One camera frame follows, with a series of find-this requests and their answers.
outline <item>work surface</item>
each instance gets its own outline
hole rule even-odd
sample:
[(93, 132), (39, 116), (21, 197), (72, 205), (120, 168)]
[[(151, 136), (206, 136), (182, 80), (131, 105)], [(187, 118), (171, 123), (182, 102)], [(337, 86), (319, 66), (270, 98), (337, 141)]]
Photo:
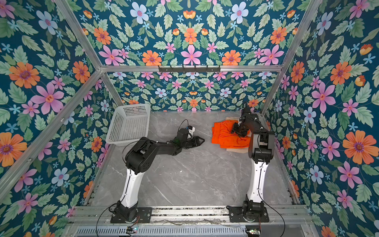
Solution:
[[(239, 115), (239, 112), (152, 112), (149, 139), (173, 139), (180, 123), (188, 119), (196, 129), (194, 136), (204, 138), (205, 142), (176, 156), (157, 155), (143, 177), (138, 205), (241, 205), (249, 189), (251, 159), (247, 154), (229, 152), (211, 143), (214, 122)], [(121, 157), (122, 149), (117, 147), (109, 157), (92, 206), (108, 206), (120, 199), (127, 173)], [(291, 204), (290, 193), (275, 157), (267, 168), (263, 198), (268, 204)]]

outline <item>pink flower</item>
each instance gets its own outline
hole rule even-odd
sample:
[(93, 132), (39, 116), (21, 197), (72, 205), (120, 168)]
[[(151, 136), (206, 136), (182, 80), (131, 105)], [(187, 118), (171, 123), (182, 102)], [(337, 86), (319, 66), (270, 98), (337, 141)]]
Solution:
[(293, 167), (293, 164), (292, 164), (292, 162), (291, 162), (291, 161), (288, 161), (288, 162), (287, 162), (287, 167), (288, 167), (288, 169), (289, 169), (289, 170), (291, 170), (291, 169), (292, 169), (292, 167)]
[(211, 82), (210, 80), (208, 80), (207, 82), (204, 83), (205, 84), (205, 88), (212, 88), (214, 87), (215, 85), (213, 85), (213, 82)]
[(347, 161), (343, 163), (343, 166), (345, 167), (345, 169), (342, 168), (342, 166), (338, 167), (338, 170), (343, 174), (340, 176), (340, 180), (342, 182), (345, 182), (347, 180), (350, 188), (354, 188), (354, 182), (356, 182), (357, 184), (363, 183), (360, 177), (355, 176), (355, 174), (359, 173), (358, 167), (353, 167), (350, 169), (350, 164)]
[(84, 114), (86, 114), (88, 117), (93, 115), (94, 108), (92, 108), (90, 105), (84, 106), (84, 108), (86, 109), (86, 111), (84, 111)]
[(246, 80), (244, 80), (244, 81), (242, 81), (242, 83), (240, 84), (240, 86), (242, 87), (242, 88), (244, 88), (244, 87), (246, 87), (246, 86), (248, 86), (249, 85), (249, 81), (246, 79)]
[(92, 91), (89, 91), (89, 92), (84, 96), (84, 101), (92, 100), (92, 97), (91, 97), (92, 94), (93, 94), (93, 92), (92, 92)]
[(260, 48), (258, 48), (257, 51), (254, 51), (254, 53), (255, 53), (254, 58), (256, 58), (256, 57), (260, 58), (261, 56), (263, 56), (265, 54), (264, 50), (260, 49)]
[(350, 12), (352, 13), (350, 15), (350, 20), (353, 19), (354, 16), (356, 16), (357, 18), (360, 18), (360, 15), (362, 15), (362, 11), (370, 6), (370, 3), (368, 3), (367, 0), (363, 0), (363, 1), (357, 0), (356, 4), (357, 4), (356, 6), (352, 6), (350, 8)]
[(119, 49), (119, 56), (122, 56), (123, 59), (129, 58), (129, 52), (125, 51), (125, 49)]
[(6, 5), (6, 0), (0, 0), (0, 16), (1, 17), (6, 17), (7, 15), (14, 19), (14, 15), (12, 11), (14, 11), (14, 7), (11, 5)]
[(355, 102), (355, 103), (353, 103), (353, 99), (350, 99), (349, 100), (349, 103), (343, 103), (343, 106), (345, 107), (343, 110), (342, 110), (342, 112), (344, 112), (344, 113), (348, 113), (348, 116), (350, 117), (350, 115), (351, 115), (351, 112), (353, 112), (353, 113), (357, 113), (358, 112), (358, 110), (356, 109), (356, 107), (359, 105), (359, 103), (358, 102)]
[(34, 104), (31, 101), (28, 101), (28, 104), (22, 104), (21, 105), (24, 108), (23, 114), (29, 114), (30, 117), (34, 117), (34, 113), (39, 113), (39, 110), (37, 110), (38, 105)]
[(261, 59), (259, 59), (259, 61), (261, 63), (263, 62), (266, 62), (265, 65), (270, 65), (271, 62), (273, 64), (278, 64), (279, 63), (279, 59), (277, 59), (277, 57), (280, 57), (283, 55), (284, 51), (279, 51), (279, 45), (275, 45), (273, 47), (273, 50), (271, 51), (270, 49), (265, 49), (264, 53), (265, 53), (265, 57), (262, 57)]
[(208, 44), (208, 48), (207, 48), (207, 50), (209, 50), (209, 53), (211, 53), (211, 52), (215, 52), (215, 51), (216, 51), (216, 48), (217, 48), (217, 46), (216, 46), (215, 43), (213, 42), (212, 44)]
[(340, 191), (337, 191), (337, 194), (339, 196), (337, 198), (337, 201), (342, 203), (343, 208), (346, 209), (347, 207), (350, 207), (350, 208), (353, 207), (353, 205), (350, 203), (353, 200), (353, 198), (350, 196), (347, 196), (345, 189), (342, 190), (342, 193)]
[(105, 155), (106, 153), (108, 152), (108, 148), (109, 148), (109, 144), (108, 143), (105, 143), (105, 147), (101, 147), (101, 154), (99, 156), (99, 159), (104, 159), (105, 158)]
[(335, 85), (328, 86), (325, 90), (325, 83), (321, 82), (319, 86), (319, 92), (318, 91), (312, 91), (313, 98), (317, 99), (313, 102), (312, 107), (317, 108), (320, 105), (320, 111), (322, 113), (325, 113), (326, 111), (326, 104), (328, 105), (334, 105), (335, 99), (333, 96), (328, 96), (333, 93), (335, 88)]
[(225, 79), (226, 78), (226, 74), (228, 72), (219, 72), (219, 73), (216, 73), (213, 75), (213, 78), (217, 78), (217, 81), (220, 81), (221, 79)]
[(67, 210), (67, 215), (66, 215), (66, 217), (67, 218), (70, 218), (72, 215), (74, 215), (75, 214), (75, 206), (73, 206), (72, 208), (69, 208), (68, 210)]
[(53, 81), (51, 81), (54, 85), (55, 85), (55, 89), (63, 89), (63, 86), (65, 86), (66, 84), (64, 83), (64, 82), (62, 82), (62, 78), (60, 77), (60, 78), (58, 78), (58, 77), (54, 77), (54, 80)]
[(58, 149), (61, 150), (61, 153), (63, 153), (64, 150), (66, 150), (66, 151), (69, 150), (69, 145), (71, 144), (71, 142), (69, 142), (67, 139), (64, 139), (63, 141), (60, 140), (59, 143), (60, 143), (60, 145), (58, 146)]
[(297, 86), (295, 87), (291, 86), (291, 90), (288, 92), (288, 94), (290, 95), (290, 100), (296, 100), (296, 96), (299, 94), (297, 90), (298, 90)]
[(103, 86), (101, 86), (101, 83), (102, 83), (102, 82), (103, 82), (103, 81), (102, 81), (101, 79), (97, 80), (97, 82), (96, 82), (96, 84), (95, 84), (95, 89), (96, 89), (96, 90), (99, 90), (99, 89), (103, 88)]
[(316, 78), (313, 78), (313, 82), (310, 85), (312, 86), (312, 89), (315, 89), (315, 88), (318, 89), (318, 87), (319, 87), (318, 84), (320, 84), (320, 83), (321, 83), (320, 77), (317, 76)]
[(284, 160), (284, 154), (283, 154), (283, 152), (284, 152), (284, 147), (283, 147), (283, 146), (280, 147), (279, 142), (276, 144), (276, 146), (278, 147), (278, 151), (279, 151), (279, 155), (280, 155), (280, 157), (282, 158), (282, 160)]
[(111, 52), (111, 50), (106, 45), (103, 45), (103, 50), (105, 52), (100, 51), (99, 54), (102, 57), (107, 58), (105, 59), (105, 63), (107, 65), (111, 65), (113, 63), (113, 65), (118, 66), (119, 63), (125, 62), (122, 58), (117, 57), (119, 55), (119, 52), (117, 49), (113, 49)]
[(290, 85), (289, 80), (290, 80), (290, 76), (287, 76), (287, 77), (284, 76), (284, 78), (281, 81), (281, 83), (282, 83), (282, 89), (284, 89), (284, 90), (287, 89), (287, 86)]
[(148, 80), (148, 81), (150, 81), (150, 78), (154, 78), (154, 76), (153, 76), (153, 72), (141, 72), (142, 73), (142, 78), (145, 78), (146, 77), (146, 79)]
[(333, 159), (333, 154), (336, 156), (336, 157), (340, 157), (340, 153), (336, 150), (338, 147), (340, 147), (340, 143), (339, 142), (334, 142), (332, 143), (332, 138), (331, 137), (328, 137), (328, 143), (326, 143), (326, 141), (321, 141), (321, 144), (326, 147), (322, 150), (322, 153), (323, 154), (326, 154), (328, 153), (328, 158), (329, 160), (332, 160)]
[(232, 72), (232, 77), (238, 80), (240, 77), (243, 77), (243, 72)]
[(291, 105), (289, 109), (290, 109), (290, 110), (289, 110), (288, 113), (289, 113), (291, 116), (293, 116), (293, 115), (296, 113), (296, 111), (295, 111), (296, 107), (293, 106), (293, 105)]
[(44, 103), (41, 107), (42, 114), (49, 113), (50, 107), (54, 112), (59, 112), (63, 108), (63, 103), (58, 99), (62, 99), (64, 93), (62, 91), (54, 93), (53, 83), (49, 82), (47, 84), (47, 91), (42, 86), (36, 86), (36, 88), (42, 96), (33, 96), (30, 100), (36, 104)]
[(168, 2), (168, 3), (169, 3), (169, 2), (171, 2), (171, 0), (161, 0), (161, 4), (162, 4), (162, 5), (164, 5), (165, 2)]
[(36, 172), (37, 172), (37, 169), (31, 169), (21, 176), (19, 181), (14, 186), (14, 190), (16, 191), (16, 193), (18, 193), (22, 189), (24, 183), (25, 185), (33, 184), (33, 178), (29, 178), (29, 177), (35, 175)]
[(184, 52), (181, 52), (180, 54), (186, 58), (183, 61), (184, 65), (187, 65), (189, 63), (191, 63), (191, 65), (193, 65), (193, 63), (200, 64), (200, 60), (198, 59), (198, 57), (202, 55), (202, 52), (200, 51), (195, 52), (195, 47), (192, 44), (188, 46), (188, 52), (184, 51)]
[(172, 75), (169, 72), (158, 72), (159, 79), (164, 79), (165, 81), (168, 81), (169, 78), (172, 78)]
[(137, 81), (137, 86), (141, 87), (143, 89), (146, 86), (145, 81), (138, 80)]
[(181, 83), (178, 82), (178, 79), (176, 79), (175, 82), (172, 82), (172, 88), (175, 88), (175, 89), (178, 89), (178, 88), (181, 88)]
[(20, 206), (19, 214), (25, 210), (26, 213), (31, 211), (31, 207), (38, 204), (38, 201), (35, 201), (38, 198), (38, 194), (31, 196), (31, 193), (26, 194), (25, 200), (19, 200), (17, 204)]
[(170, 44), (170, 43), (167, 43), (166, 49), (168, 53), (169, 52), (174, 53), (174, 50), (176, 50), (176, 48), (174, 47), (174, 44)]
[(312, 152), (315, 152), (315, 148), (317, 148), (316, 139), (309, 138), (309, 141), (307, 141), (308, 150), (312, 150)]
[(50, 148), (51, 146), (53, 145), (53, 143), (50, 141), (46, 144), (45, 148), (43, 151), (41, 151), (39, 154), (38, 154), (38, 159), (39, 160), (42, 160), (44, 157), (45, 157), (45, 154), (46, 155), (51, 155), (51, 150), (48, 149)]

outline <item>orange cloth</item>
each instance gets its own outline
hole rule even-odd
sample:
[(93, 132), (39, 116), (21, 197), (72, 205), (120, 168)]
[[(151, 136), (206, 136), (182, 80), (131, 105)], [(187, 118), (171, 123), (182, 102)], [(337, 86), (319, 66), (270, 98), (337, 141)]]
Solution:
[(238, 121), (215, 122), (215, 126), (212, 128), (212, 143), (220, 144), (221, 148), (248, 148), (250, 137), (239, 137), (237, 134), (231, 133), (235, 122)]

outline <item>white laundry basket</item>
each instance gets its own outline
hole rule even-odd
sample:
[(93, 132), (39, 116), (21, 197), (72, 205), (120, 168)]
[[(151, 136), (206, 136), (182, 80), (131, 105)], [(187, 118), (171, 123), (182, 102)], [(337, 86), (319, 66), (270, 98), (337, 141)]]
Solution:
[(119, 106), (114, 110), (105, 141), (126, 146), (141, 137), (147, 137), (149, 120), (150, 104)]

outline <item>horizontal metal bar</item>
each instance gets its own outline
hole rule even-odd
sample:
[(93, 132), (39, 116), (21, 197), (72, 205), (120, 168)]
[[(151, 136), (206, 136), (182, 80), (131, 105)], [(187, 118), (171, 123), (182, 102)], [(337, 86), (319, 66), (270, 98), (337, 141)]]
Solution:
[(295, 56), (295, 53), (298, 50), (300, 43), (303, 40), (304, 35), (307, 32), (308, 27), (309, 27), (313, 17), (315, 16), (317, 9), (318, 9), (318, 7), (322, 1), (323, 0), (312, 0), (309, 3), (308, 8), (304, 13), (303, 19), (300, 22), (299, 30), (297, 31), (295, 37), (293, 38), (291, 46), (290, 46), (289, 50), (287, 51), (285, 58), (283, 60), (283, 70), (278, 74), (278, 76), (276, 77), (276, 79), (274, 81), (274, 84), (271, 86), (271, 90), (267, 94), (266, 102), (263, 106), (261, 114), (264, 115), (266, 113), (268, 107), (270, 106), (270, 104), (271, 104), (271, 102), (275, 96), (275, 93), (280, 86), (280, 82), (282, 81), (285, 74), (287, 73), (287, 70), (288, 70), (288, 68), (289, 68), (289, 66), (293, 60), (293, 57)]
[(87, 36), (84, 34), (83, 27), (80, 25), (68, 2), (66, 0), (55, 0), (54, 2), (58, 6), (58, 9), (61, 11), (64, 18), (66, 19), (68, 25), (70, 26), (76, 38), (78, 39), (80, 46), (84, 49), (84, 52), (88, 56), (92, 65), (95, 67), (95, 69), (99, 69), (102, 65), (101, 61), (97, 56), (91, 43), (88, 41)]
[(102, 66), (102, 72), (280, 72), (281, 65), (254, 66)]
[(96, 84), (100, 77), (100, 70), (92, 73), (89, 79), (84, 83), (76, 94), (66, 103), (63, 109), (53, 118), (46, 128), (38, 135), (26, 151), (18, 160), (9, 168), (9, 170), (0, 179), (0, 203), (6, 197), (9, 191), (15, 186), (20, 177), (25, 174), (29, 166), (36, 159), (38, 154), (45, 148), (46, 144), (52, 139), (55, 133), (62, 126), (64, 120), (70, 117), (70, 114), (83, 100), (88, 91)]

